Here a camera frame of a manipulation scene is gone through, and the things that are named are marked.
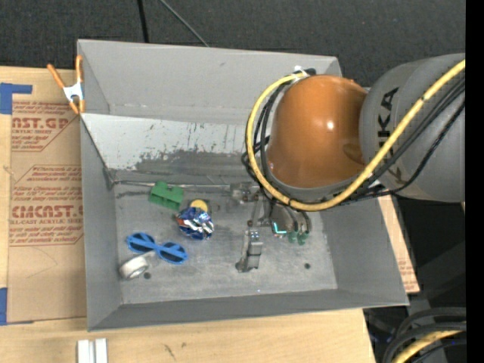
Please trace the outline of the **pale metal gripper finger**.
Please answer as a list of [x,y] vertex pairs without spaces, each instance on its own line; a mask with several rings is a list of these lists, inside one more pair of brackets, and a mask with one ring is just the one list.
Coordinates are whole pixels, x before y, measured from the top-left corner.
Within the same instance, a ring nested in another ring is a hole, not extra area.
[[249,272],[259,268],[263,242],[257,230],[250,229],[244,235],[242,255],[236,263],[238,272]]
[[232,183],[229,191],[231,199],[238,203],[249,203],[259,199],[259,187],[249,181]]

